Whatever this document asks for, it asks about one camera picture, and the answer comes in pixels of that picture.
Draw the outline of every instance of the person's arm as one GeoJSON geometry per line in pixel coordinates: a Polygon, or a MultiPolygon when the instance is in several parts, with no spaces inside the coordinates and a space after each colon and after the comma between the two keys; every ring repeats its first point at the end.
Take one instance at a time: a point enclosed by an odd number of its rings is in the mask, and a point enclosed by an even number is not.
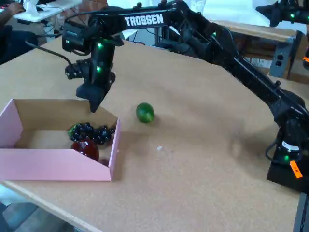
{"type": "Polygon", "coordinates": [[[8,8],[0,13],[0,28],[3,27],[15,14],[23,12],[24,8],[18,2],[11,3],[8,8]]]}

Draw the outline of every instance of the green lime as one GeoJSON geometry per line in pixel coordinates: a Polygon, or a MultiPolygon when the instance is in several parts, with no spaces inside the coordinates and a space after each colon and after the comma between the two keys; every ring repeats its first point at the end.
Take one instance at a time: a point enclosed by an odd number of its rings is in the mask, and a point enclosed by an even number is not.
{"type": "Polygon", "coordinates": [[[150,104],[143,102],[137,106],[136,116],[140,122],[149,123],[154,120],[155,112],[150,104]]]}

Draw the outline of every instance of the pink box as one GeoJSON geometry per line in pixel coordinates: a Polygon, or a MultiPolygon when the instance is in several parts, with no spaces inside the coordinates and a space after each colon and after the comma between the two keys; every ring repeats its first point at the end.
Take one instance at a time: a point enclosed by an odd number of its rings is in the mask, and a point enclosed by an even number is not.
{"type": "Polygon", "coordinates": [[[88,101],[11,99],[0,114],[0,181],[111,181],[120,137],[119,119],[88,101]],[[71,149],[67,130],[79,122],[115,127],[111,144],[98,146],[108,166],[71,149]]]}

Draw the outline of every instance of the person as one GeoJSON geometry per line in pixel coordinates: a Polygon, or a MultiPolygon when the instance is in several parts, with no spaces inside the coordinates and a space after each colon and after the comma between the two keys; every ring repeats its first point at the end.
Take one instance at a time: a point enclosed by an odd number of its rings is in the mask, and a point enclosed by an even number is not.
{"type": "Polygon", "coordinates": [[[0,13],[0,65],[30,51],[32,48],[25,43],[25,40],[38,45],[38,39],[34,33],[14,31],[12,26],[5,25],[15,14],[23,11],[23,6],[14,2],[0,13]]]}

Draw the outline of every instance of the cork table surface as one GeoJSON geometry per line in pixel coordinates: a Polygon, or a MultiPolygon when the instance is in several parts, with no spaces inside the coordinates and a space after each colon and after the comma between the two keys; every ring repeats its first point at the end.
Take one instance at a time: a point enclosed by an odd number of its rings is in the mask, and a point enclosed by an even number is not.
{"type": "MultiPolygon", "coordinates": [[[[45,47],[80,59],[61,39],[45,47]]],[[[75,99],[82,80],[67,80],[66,66],[39,50],[0,66],[0,107],[75,99]]],[[[278,128],[263,102],[221,67],[140,44],[117,48],[113,70],[102,106],[122,122],[115,180],[5,186],[91,232],[292,231],[299,194],[266,180],[278,128]],[[152,124],[137,121],[141,102],[154,107],[152,124]]],[[[305,85],[282,87],[309,98],[305,85]]]]}

